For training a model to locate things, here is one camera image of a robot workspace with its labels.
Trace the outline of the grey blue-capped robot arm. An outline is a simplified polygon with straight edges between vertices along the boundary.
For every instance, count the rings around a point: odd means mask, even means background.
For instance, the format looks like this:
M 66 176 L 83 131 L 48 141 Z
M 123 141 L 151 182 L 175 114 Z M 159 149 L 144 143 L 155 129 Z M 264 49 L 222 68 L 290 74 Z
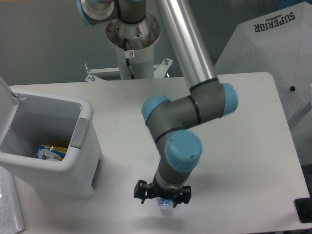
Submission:
M 78 0 L 76 4 L 85 24 L 107 23 L 106 34 L 117 50 L 121 79 L 154 76 L 154 45 L 160 25 L 147 12 L 146 1 Z M 174 101 L 154 96 L 142 105 L 160 162 L 151 183 L 137 182 L 134 197 L 141 202 L 159 197 L 161 204 L 175 207 L 189 203 L 192 190 L 185 182 L 202 153 L 201 141 L 190 128 L 233 113 L 238 97 L 230 84 L 219 81 L 188 1 L 159 0 L 156 4 L 190 94 Z

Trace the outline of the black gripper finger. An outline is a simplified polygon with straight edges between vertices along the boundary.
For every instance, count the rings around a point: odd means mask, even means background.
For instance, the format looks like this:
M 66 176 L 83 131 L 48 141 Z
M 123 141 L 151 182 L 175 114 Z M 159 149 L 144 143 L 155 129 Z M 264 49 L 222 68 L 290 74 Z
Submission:
M 139 180 L 134 188 L 134 198 L 140 199 L 141 204 L 144 204 L 147 199 L 153 199 L 152 183 L 148 184 L 144 180 Z
M 173 208 L 175 208 L 178 204 L 188 204 L 192 197 L 192 188 L 191 186 L 183 186 L 177 193 L 171 198 L 173 202 Z

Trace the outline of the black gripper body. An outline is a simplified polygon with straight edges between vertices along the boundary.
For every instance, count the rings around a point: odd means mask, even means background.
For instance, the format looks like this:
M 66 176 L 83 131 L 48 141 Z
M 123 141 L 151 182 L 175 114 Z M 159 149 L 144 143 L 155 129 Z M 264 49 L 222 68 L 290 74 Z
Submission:
M 182 199 L 181 189 L 169 188 L 164 189 L 156 182 L 153 181 L 149 184 L 149 199 L 162 198 L 172 201 L 173 204 L 180 204 Z

